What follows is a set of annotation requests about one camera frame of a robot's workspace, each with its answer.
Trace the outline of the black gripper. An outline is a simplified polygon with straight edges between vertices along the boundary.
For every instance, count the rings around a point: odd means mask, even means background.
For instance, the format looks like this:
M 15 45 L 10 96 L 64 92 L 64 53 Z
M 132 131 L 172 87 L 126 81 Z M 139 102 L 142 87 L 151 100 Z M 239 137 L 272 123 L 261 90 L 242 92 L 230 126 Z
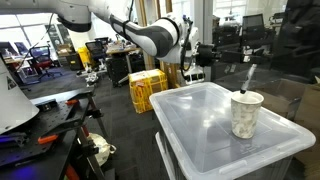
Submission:
M 250 49 L 245 53 L 238 51 L 220 49 L 214 45 L 200 44 L 196 51 L 196 64 L 201 67 L 210 66 L 216 61 L 224 63 L 246 63 L 250 64 L 266 64 L 269 59 L 262 57 L 264 49 Z

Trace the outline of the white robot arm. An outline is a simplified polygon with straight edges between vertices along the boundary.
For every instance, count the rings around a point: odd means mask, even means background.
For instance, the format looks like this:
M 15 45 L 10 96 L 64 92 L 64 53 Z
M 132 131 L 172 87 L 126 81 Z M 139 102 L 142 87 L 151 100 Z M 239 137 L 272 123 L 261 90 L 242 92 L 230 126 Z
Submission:
M 187 17 L 169 13 L 149 26 L 139 26 L 129 20 L 127 13 L 115 7 L 115 0 L 0 0 L 0 13 L 54 13 L 67 29 L 87 32 L 92 16 L 108 23 L 123 38 L 138 45 L 148 55 L 168 63 L 191 59 L 204 67 L 213 61 L 260 64 L 263 58 L 240 52 L 222 50 L 199 41 L 198 28 Z

